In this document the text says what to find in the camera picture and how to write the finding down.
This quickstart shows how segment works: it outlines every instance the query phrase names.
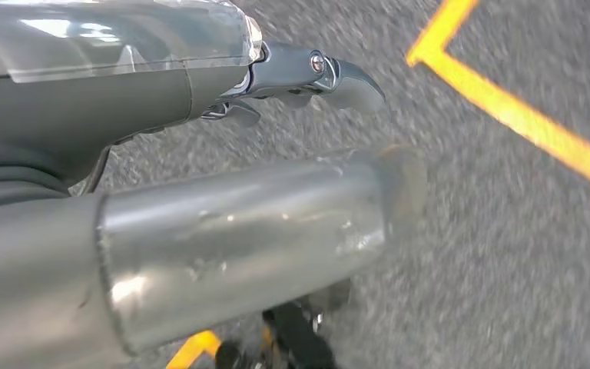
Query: yellow painted line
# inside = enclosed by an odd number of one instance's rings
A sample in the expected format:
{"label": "yellow painted line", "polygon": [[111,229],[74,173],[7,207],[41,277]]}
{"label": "yellow painted line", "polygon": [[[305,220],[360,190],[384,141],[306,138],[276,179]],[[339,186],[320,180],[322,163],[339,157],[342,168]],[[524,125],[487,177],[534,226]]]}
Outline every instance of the yellow painted line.
{"label": "yellow painted line", "polygon": [[590,143],[444,52],[424,61],[467,100],[590,180]]}
{"label": "yellow painted line", "polygon": [[406,62],[413,67],[429,52],[444,50],[446,44],[478,5],[478,0],[445,0],[415,44],[408,51]]}
{"label": "yellow painted line", "polygon": [[474,105],[590,180],[590,142],[444,52],[478,0],[445,0],[406,56],[428,65]]}
{"label": "yellow painted line", "polygon": [[166,369],[188,369],[203,353],[216,356],[220,340],[212,331],[204,331],[191,336],[175,354]]}

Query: scratched metal tube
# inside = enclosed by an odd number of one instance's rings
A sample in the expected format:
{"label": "scratched metal tube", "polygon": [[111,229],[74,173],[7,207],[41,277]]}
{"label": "scratched metal tube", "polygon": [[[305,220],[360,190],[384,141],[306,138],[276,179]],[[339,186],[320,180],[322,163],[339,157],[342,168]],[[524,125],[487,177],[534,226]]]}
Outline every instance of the scratched metal tube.
{"label": "scratched metal tube", "polygon": [[324,288],[402,247],[421,211],[415,151],[338,151],[112,195],[99,246],[129,351]]}

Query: silver tube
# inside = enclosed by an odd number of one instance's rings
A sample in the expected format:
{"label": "silver tube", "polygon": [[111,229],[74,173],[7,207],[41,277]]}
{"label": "silver tube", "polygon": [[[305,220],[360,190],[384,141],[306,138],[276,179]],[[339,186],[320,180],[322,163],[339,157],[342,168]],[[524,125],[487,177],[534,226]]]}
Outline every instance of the silver tube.
{"label": "silver tube", "polygon": [[140,352],[349,277],[409,237],[425,196],[415,151],[341,151],[112,195],[101,254]]}

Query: screw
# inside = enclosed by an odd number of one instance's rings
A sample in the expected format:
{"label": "screw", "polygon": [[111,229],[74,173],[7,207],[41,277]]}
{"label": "screw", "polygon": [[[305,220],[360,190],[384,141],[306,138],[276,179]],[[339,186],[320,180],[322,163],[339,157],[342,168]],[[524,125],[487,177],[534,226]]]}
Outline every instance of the screw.
{"label": "screw", "polygon": [[313,68],[316,73],[321,73],[324,70],[324,58],[322,55],[311,55],[311,68]]}
{"label": "screw", "polygon": [[320,325],[322,325],[323,315],[318,314],[313,317],[313,332],[317,333],[320,330]]}

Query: gray asphalt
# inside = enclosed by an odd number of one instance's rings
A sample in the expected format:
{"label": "gray asphalt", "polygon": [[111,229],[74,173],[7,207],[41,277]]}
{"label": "gray asphalt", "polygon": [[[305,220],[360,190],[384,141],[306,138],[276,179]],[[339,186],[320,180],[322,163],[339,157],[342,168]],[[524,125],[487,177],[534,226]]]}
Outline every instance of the gray asphalt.
{"label": "gray asphalt", "polygon": [[[119,148],[120,190],[405,140],[426,153],[418,237],[355,278],[325,334],[348,369],[590,368],[590,183],[403,54],[435,0],[243,0],[269,38],[321,47],[383,86],[376,117],[262,102],[258,128],[195,122]],[[484,1],[449,52],[590,139],[590,1]],[[256,340],[257,317],[219,329]],[[134,367],[163,368],[179,344]]]}

